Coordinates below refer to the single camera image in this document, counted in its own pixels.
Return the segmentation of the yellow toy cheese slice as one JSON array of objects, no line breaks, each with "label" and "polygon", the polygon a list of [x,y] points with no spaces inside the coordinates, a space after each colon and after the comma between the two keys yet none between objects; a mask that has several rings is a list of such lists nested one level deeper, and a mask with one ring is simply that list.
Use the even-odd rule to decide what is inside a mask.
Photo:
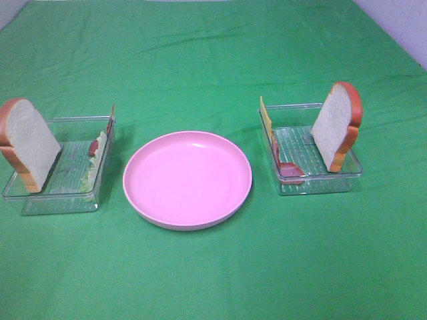
[{"label": "yellow toy cheese slice", "polygon": [[270,119],[270,116],[268,115],[266,106],[264,104],[264,100],[263,97],[260,97],[260,113],[261,113],[261,117],[262,120],[264,122],[264,127],[266,129],[266,133],[268,136],[269,141],[272,141],[272,135],[273,135],[273,131],[272,131],[272,120]]}]

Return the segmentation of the toy bacon strip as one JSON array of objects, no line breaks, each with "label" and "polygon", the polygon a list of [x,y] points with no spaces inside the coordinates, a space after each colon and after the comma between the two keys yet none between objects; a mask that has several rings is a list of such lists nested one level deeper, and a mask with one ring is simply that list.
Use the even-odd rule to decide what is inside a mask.
[{"label": "toy bacon strip", "polygon": [[303,176],[305,173],[295,163],[281,161],[280,148],[275,135],[272,135],[272,148],[279,176],[285,177],[285,179],[281,181],[281,184],[301,185],[304,183],[304,180],[297,179],[297,177]]},{"label": "toy bacon strip", "polygon": [[[113,104],[112,107],[111,107],[111,113],[109,115],[109,121],[108,121],[108,124],[107,124],[107,127],[106,127],[106,132],[105,132],[106,135],[109,135],[109,132],[111,130],[111,126],[112,126],[112,123],[113,123],[113,115],[114,115],[114,113],[115,113],[115,104]],[[93,140],[91,142],[91,145],[89,147],[89,152],[88,152],[88,155],[90,157],[94,157],[95,154],[96,154],[96,151],[99,149],[99,146],[101,144],[99,142],[99,140],[100,140],[100,137],[98,137],[97,139],[95,139],[95,140]]]}]

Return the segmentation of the toy lettuce leaf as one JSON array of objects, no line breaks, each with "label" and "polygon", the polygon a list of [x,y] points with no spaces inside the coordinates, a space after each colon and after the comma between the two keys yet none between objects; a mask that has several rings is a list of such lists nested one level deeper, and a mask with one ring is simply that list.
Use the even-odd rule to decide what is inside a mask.
[{"label": "toy lettuce leaf", "polygon": [[89,167],[81,179],[80,191],[83,193],[90,192],[93,189],[97,177],[97,172],[101,165],[101,158],[103,156],[103,152],[106,146],[107,135],[105,131],[101,131],[98,137],[100,137],[99,142],[101,143],[99,149],[96,151],[94,157],[89,156]]}]

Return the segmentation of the toy bread slice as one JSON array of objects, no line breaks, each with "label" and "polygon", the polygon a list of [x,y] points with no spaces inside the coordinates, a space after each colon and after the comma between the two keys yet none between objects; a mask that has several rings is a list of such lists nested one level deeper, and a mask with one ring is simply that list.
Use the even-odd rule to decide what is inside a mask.
[{"label": "toy bread slice", "polygon": [[61,150],[32,102],[10,99],[1,106],[1,153],[18,172],[26,190],[38,193]]},{"label": "toy bread slice", "polygon": [[341,170],[358,138],[363,112],[358,90],[348,82],[334,83],[311,130],[327,171]]}]

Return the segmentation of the pink round plate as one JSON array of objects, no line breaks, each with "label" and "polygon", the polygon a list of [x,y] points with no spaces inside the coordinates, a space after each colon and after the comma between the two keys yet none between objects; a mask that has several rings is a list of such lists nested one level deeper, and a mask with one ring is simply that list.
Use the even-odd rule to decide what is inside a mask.
[{"label": "pink round plate", "polygon": [[252,168],[230,140],[205,131],[180,131],[138,149],[123,173],[131,206],[166,229],[193,231],[217,225],[243,204]]}]

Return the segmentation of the right clear plastic tray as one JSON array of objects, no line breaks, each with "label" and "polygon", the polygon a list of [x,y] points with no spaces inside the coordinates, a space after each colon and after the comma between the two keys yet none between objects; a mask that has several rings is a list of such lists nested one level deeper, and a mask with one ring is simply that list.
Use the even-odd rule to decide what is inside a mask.
[{"label": "right clear plastic tray", "polygon": [[307,195],[346,192],[352,188],[353,180],[362,174],[362,166],[356,155],[349,151],[341,171],[327,171],[322,156],[311,134],[312,125],[322,108],[321,103],[300,103],[289,105],[266,105],[272,131],[278,140],[280,159],[295,163],[305,175],[297,177],[304,180],[301,185],[283,185],[285,177],[279,176],[274,159],[272,142],[269,141],[260,114],[264,145],[270,155],[271,171],[279,195]]}]

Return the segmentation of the clear plastic tray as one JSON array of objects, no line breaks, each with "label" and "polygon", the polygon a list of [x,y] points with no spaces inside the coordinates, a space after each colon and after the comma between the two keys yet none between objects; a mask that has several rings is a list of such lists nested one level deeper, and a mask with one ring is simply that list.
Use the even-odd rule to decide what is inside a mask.
[{"label": "clear plastic tray", "polygon": [[47,120],[61,146],[51,172],[39,193],[28,193],[19,174],[12,171],[2,198],[22,215],[83,213],[96,211],[101,203],[101,183],[114,142],[115,117],[90,192],[80,191],[81,179],[89,167],[89,146],[101,131],[106,132],[109,115],[62,117]]},{"label": "clear plastic tray", "polygon": [[322,108],[321,103],[300,103],[289,105],[266,105],[272,131],[278,140],[280,159],[295,163],[305,175],[297,177],[304,180],[301,185],[283,185],[285,177],[279,176],[274,159],[272,142],[269,141],[260,114],[264,145],[270,155],[271,171],[279,195],[307,195],[346,192],[352,188],[353,180],[362,174],[362,166],[356,155],[349,151],[341,171],[327,171],[322,156],[311,134],[312,125]]}]

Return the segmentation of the green tablecloth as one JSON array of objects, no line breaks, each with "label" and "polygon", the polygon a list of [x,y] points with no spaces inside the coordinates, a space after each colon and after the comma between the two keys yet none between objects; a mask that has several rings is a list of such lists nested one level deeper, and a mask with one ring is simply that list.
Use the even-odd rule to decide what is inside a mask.
[{"label": "green tablecloth", "polygon": [[[348,193],[281,196],[258,106],[360,92]],[[94,213],[1,202],[2,319],[425,319],[426,72],[352,1],[34,1],[1,32],[1,100],[46,118],[115,110]],[[250,196],[226,222],[141,218],[122,174],[143,144],[238,144]]]}]

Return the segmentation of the left clear plastic tray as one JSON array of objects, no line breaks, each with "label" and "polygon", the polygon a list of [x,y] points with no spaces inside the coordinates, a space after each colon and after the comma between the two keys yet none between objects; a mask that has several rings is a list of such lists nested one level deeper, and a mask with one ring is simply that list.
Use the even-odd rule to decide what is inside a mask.
[{"label": "left clear plastic tray", "polygon": [[62,117],[47,120],[61,146],[51,172],[39,193],[28,193],[19,174],[12,171],[2,198],[22,215],[83,213],[96,211],[101,203],[101,183],[114,142],[115,117],[90,192],[80,191],[81,179],[89,167],[89,146],[101,131],[106,132],[109,115]]}]

